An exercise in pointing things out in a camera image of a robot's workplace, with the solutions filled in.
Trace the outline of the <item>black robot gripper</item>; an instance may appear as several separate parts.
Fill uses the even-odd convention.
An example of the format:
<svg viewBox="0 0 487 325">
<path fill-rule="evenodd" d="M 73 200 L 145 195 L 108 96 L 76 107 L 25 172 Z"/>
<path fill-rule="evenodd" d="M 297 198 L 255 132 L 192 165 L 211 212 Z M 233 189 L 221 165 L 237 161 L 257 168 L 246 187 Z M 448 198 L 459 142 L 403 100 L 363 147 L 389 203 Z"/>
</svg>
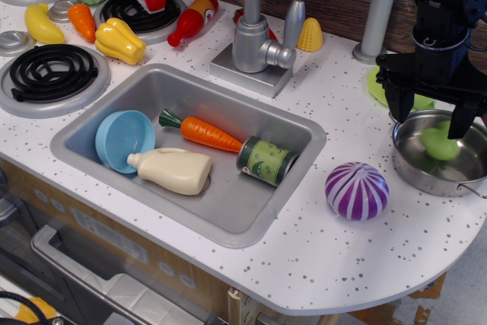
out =
<svg viewBox="0 0 487 325">
<path fill-rule="evenodd" d="M 472 25 L 461 5 L 433 0 L 416 5 L 415 52 L 376 58 L 390 114 L 403 123 L 413 108 L 414 93 L 446 101 L 456 105 L 447 137 L 461 139 L 486 105 L 486 75 L 468 57 Z"/>
</svg>

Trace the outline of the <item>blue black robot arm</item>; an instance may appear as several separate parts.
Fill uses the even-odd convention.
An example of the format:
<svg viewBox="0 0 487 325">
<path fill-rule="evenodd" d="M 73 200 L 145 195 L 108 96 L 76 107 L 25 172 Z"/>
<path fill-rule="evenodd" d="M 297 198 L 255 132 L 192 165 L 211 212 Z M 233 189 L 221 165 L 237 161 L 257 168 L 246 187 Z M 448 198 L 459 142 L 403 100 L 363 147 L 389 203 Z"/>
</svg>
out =
<svg viewBox="0 0 487 325">
<path fill-rule="evenodd" d="M 413 0 L 413 53 L 380 55 L 377 82 L 393 118 L 406 121 L 415 95 L 454 105 L 449 139 L 464 137 L 486 112 L 486 75 L 469 60 L 470 34 L 486 13 L 486 0 Z"/>
</svg>

